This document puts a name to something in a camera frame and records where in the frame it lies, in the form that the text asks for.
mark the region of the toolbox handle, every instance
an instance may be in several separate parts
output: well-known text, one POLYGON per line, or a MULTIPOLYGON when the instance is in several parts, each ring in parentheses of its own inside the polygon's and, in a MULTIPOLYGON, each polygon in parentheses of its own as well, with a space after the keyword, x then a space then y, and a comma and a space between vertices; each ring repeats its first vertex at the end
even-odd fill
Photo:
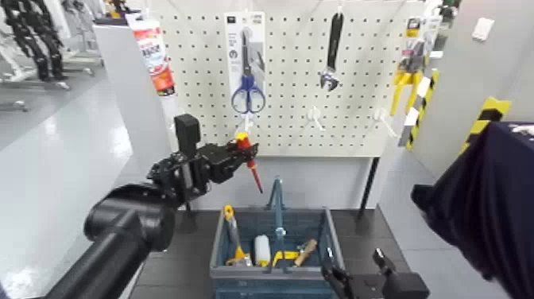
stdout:
MULTIPOLYGON (((282 210, 285 210, 284 206, 284 198, 282 193, 282 180, 279 176, 274 177, 273 182, 273 189, 271 189, 271 196, 269 198, 269 202, 265 206, 265 210, 272 210, 273 205, 275 206, 275 219, 274 223, 276 225, 275 228, 275 235, 277 236, 277 243, 279 245, 279 248, 282 251, 282 259, 285 260, 285 245, 284 245, 284 236, 286 234, 286 231, 284 229, 284 220, 282 218, 282 210)), ((285 274, 289 273, 288 267, 283 266, 282 270, 285 274)), ((265 273, 270 274, 273 272, 273 263, 269 263, 268 269, 265 271, 265 273)))

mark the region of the hazard stripe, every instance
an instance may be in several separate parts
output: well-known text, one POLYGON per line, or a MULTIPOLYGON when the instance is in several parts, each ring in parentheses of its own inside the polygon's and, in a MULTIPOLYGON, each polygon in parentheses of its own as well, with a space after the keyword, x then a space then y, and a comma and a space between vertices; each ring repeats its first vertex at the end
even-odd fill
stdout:
POLYGON ((486 128, 490 122, 499 122, 503 116, 508 113, 510 108, 510 101, 500 101, 495 98, 488 98, 482 105, 480 114, 478 115, 477 120, 474 122, 469 136, 467 136, 466 142, 462 145, 460 149, 460 154, 462 154, 468 147, 469 144, 477 140, 480 133, 486 128))
POLYGON ((426 114, 428 104, 432 100, 432 96, 434 95, 434 87, 435 87, 435 84, 438 82, 438 79, 439 79, 439 71, 433 70, 432 78, 430 79, 430 85, 428 86, 427 94, 424 95, 424 98, 421 101, 421 105, 419 107, 419 115, 417 116, 416 125, 413 126, 412 130, 410 131, 410 136, 408 138, 408 141, 406 142, 406 149, 408 150, 412 150, 413 142, 416 140, 417 135, 419 134, 420 124, 423 121, 423 118, 426 114))

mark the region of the screwdriver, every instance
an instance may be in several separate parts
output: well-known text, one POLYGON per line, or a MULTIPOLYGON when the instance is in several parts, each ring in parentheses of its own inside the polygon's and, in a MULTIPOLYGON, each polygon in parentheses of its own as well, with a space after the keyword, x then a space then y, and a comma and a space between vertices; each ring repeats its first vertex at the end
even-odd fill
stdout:
MULTIPOLYGON (((235 140, 238 142, 238 149, 240 150, 247 150, 251 147, 249 135, 245 132, 240 132, 235 135, 235 140)), ((257 175, 256 162, 254 162, 254 159, 247 161, 246 166, 252 171, 252 175, 254 176, 254 180, 256 181, 256 185, 260 190, 260 193, 263 193, 263 188, 261 187, 260 177, 257 175)))

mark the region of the white pegboard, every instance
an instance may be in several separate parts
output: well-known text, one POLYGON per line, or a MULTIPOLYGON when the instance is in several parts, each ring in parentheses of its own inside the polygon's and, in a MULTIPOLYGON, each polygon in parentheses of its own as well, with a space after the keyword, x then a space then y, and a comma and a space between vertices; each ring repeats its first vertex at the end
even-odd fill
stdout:
MULTIPOLYGON (((326 65, 331 17, 337 1, 261 0, 265 12, 265 109, 251 140, 263 156, 376 157, 387 130, 373 120, 389 109, 393 73, 401 55, 406 21, 422 2, 346 1, 336 63, 340 86, 319 87, 326 65), (321 111, 319 131, 307 113, 321 111)), ((153 2, 160 18, 176 81, 178 105, 200 120, 203 141, 226 142, 242 122, 230 105, 223 14, 241 9, 230 1, 153 2)))

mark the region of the adjustable wrench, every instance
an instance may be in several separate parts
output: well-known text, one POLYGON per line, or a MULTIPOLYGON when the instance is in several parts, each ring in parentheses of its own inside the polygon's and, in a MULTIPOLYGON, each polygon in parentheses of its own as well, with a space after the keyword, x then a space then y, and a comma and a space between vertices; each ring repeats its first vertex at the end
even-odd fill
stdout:
POLYGON ((330 42, 328 44, 327 67, 320 75, 321 88, 328 85, 328 91, 332 91, 338 86, 339 80, 335 77, 335 58, 338 55, 339 40, 341 38, 341 28, 343 27, 343 14, 336 13, 332 17, 330 27, 330 42))

